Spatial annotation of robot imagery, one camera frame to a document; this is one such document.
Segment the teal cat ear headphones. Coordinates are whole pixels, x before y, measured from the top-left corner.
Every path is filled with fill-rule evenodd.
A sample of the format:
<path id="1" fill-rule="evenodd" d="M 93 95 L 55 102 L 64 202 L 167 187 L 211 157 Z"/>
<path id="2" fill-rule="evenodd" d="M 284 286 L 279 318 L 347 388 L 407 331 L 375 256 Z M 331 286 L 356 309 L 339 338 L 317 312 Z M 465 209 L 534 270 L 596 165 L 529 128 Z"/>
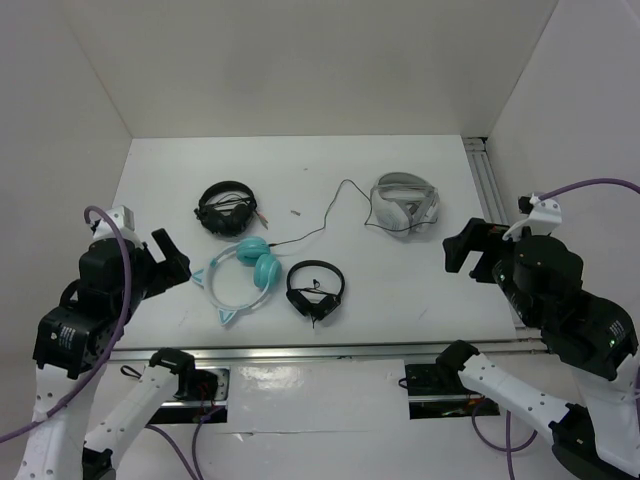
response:
<path id="1" fill-rule="evenodd" d="M 223 327 L 251 313 L 273 293 L 282 273 L 280 260 L 261 237 L 232 244 L 191 275 L 191 281 L 216 310 Z"/>

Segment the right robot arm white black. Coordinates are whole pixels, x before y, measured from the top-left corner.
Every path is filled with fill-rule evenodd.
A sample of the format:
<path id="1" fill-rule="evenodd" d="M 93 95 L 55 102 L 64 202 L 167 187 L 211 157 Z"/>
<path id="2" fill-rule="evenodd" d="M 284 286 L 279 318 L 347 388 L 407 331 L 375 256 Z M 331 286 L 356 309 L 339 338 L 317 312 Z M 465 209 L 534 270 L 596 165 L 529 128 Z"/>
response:
<path id="1" fill-rule="evenodd" d="M 472 218 L 443 249 L 448 273 L 480 253 L 471 278 L 500 288 L 524 325 L 571 369 L 584 402 L 532 387 L 462 340 L 436 359 L 440 387 L 479 393 L 519 417 L 579 479 L 638 478 L 639 341 L 630 315 L 583 290 L 582 259 L 551 235 L 526 228 L 514 241 L 506 226 Z"/>

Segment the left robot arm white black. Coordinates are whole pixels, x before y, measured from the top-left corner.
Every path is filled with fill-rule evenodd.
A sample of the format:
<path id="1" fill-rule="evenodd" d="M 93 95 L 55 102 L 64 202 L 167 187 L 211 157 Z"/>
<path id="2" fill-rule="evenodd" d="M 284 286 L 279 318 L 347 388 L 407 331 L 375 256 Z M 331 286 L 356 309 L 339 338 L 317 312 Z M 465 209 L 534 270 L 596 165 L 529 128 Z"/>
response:
<path id="1" fill-rule="evenodd" d="M 19 479 L 113 479 L 138 434 L 161 405 L 174 398 L 198 402 L 204 415 L 218 411 L 217 376 L 197 368 L 192 355 L 161 348 L 133 390 L 94 429 L 88 427 L 109 347 L 123 335 L 139 304 L 190 277 L 189 259 L 168 233 L 153 239 L 156 261 L 134 234 L 95 236 L 79 259 L 79 277 L 40 321 L 33 358 L 36 399 Z"/>

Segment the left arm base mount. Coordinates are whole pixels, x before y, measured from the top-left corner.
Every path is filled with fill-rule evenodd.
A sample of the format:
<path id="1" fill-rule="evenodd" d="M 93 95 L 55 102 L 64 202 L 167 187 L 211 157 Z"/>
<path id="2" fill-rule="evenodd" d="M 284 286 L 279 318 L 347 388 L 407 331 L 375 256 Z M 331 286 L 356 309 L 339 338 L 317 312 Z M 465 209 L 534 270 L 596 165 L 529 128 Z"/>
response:
<path id="1" fill-rule="evenodd" d="M 152 425 L 195 425 L 206 417 L 206 424 L 227 422 L 230 385 L 228 368 L 197 370 L 187 390 L 171 396 L 150 420 Z"/>

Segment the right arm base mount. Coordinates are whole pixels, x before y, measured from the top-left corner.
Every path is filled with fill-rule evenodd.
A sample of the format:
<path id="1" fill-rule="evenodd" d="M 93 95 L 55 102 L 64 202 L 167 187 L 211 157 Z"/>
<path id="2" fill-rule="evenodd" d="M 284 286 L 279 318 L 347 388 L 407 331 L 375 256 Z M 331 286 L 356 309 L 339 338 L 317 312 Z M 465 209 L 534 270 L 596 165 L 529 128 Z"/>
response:
<path id="1" fill-rule="evenodd" d="M 443 381 L 435 363 L 406 364 L 398 386 L 408 395 L 411 420 L 500 415 L 494 402 L 461 385 Z"/>

